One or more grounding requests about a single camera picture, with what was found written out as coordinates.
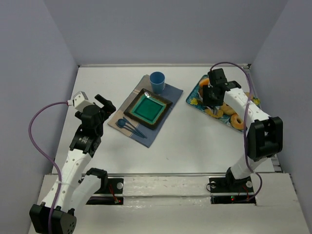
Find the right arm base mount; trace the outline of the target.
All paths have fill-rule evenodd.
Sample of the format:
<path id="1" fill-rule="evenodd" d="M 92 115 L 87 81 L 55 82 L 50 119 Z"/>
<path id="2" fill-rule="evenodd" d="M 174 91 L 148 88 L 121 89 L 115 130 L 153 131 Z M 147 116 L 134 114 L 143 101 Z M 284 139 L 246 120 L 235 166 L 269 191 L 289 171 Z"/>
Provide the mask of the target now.
<path id="1" fill-rule="evenodd" d="M 230 168 L 224 176 L 209 178 L 206 190 L 212 204 L 256 204 L 251 177 L 235 179 Z"/>

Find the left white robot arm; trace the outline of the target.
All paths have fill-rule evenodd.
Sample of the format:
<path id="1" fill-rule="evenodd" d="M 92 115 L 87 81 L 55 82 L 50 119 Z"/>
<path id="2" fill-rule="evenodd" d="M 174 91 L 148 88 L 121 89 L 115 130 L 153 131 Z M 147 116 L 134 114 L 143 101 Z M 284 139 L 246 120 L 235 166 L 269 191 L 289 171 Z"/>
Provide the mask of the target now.
<path id="1" fill-rule="evenodd" d="M 56 163 L 58 177 L 49 193 L 39 205 L 34 204 L 29 212 L 33 227 L 38 234 L 71 234 L 76 214 L 91 196 L 106 189 L 108 174 L 105 170 L 91 168 L 82 173 L 92 160 L 103 136 L 103 124 L 116 111 L 111 101 L 97 94 L 95 99 L 103 106 L 89 101 L 83 91 L 66 101 L 76 109 L 75 117 L 81 121 L 62 168 Z"/>

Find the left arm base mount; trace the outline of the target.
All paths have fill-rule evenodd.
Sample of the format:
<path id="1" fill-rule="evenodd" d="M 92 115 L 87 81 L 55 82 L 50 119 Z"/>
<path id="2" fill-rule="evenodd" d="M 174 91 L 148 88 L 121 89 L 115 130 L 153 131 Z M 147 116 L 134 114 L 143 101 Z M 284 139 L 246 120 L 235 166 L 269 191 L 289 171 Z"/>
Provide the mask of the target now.
<path id="1" fill-rule="evenodd" d="M 109 178 L 107 171 L 97 168 L 89 169 L 85 176 L 100 179 L 99 189 L 87 201 L 86 205 L 123 205 L 123 178 Z"/>

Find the metal tongs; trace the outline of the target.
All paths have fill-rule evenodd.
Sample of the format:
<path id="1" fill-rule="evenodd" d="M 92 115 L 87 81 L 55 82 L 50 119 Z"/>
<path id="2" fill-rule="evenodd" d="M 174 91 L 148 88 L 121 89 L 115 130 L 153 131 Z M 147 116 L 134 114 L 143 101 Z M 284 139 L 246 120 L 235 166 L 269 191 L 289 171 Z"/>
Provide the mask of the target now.
<path id="1" fill-rule="evenodd" d="M 212 108 L 212 113 L 213 113 L 213 115 L 217 116 L 218 110 L 219 110 L 219 109 L 218 109 L 217 107 L 213 107 L 213 108 Z"/>

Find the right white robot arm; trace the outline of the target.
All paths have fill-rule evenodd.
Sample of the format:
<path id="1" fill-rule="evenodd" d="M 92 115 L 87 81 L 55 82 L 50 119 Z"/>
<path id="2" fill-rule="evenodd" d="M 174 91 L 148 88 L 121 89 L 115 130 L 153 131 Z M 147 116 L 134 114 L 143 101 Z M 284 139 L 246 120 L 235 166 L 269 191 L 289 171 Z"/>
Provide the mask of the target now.
<path id="1" fill-rule="evenodd" d="M 254 104 L 236 81 L 227 81 L 223 69 L 208 72 L 209 84 L 203 86 L 203 105 L 215 110 L 229 105 L 242 119 L 245 155 L 229 168 L 229 180 L 242 180 L 267 158 L 282 151 L 283 121 Z"/>

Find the dark brown croissant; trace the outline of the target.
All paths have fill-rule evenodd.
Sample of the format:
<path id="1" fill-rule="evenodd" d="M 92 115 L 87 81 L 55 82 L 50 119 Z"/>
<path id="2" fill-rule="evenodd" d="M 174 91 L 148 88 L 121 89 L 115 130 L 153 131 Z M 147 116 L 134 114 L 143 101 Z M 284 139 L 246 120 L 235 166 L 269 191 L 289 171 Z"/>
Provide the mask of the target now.
<path id="1" fill-rule="evenodd" d="M 198 90 L 199 98 L 202 101 L 203 100 L 203 89 L 200 87 Z"/>

